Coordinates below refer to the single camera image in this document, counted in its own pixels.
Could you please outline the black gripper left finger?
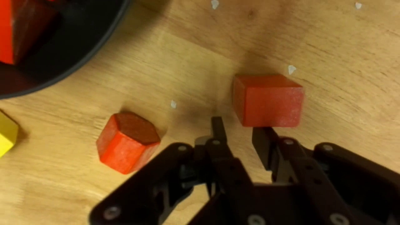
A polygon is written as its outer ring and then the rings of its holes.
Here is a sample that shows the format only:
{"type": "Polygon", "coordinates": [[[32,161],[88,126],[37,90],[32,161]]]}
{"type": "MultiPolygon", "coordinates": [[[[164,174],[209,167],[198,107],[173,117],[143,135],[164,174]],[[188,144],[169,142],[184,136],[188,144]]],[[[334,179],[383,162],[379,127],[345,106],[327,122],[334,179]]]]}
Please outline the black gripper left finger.
{"type": "Polygon", "coordinates": [[[253,214],[253,184],[242,161],[229,149],[228,137],[220,116],[212,117],[212,137],[207,142],[215,181],[228,197],[229,217],[237,225],[249,225],[253,214]]]}

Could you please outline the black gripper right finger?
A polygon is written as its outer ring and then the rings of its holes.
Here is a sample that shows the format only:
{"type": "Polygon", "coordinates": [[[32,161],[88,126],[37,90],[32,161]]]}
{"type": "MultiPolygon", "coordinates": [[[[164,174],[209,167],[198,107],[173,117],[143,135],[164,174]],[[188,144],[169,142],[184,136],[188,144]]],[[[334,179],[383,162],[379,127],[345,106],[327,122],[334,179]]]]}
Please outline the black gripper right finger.
{"type": "Polygon", "coordinates": [[[299,186],[319,222],[359,224],[318,162],[298,140],[280,137],[273,127],[254,127],[252,140],[264,167],[273,172],[273,180],[299,186]]]}

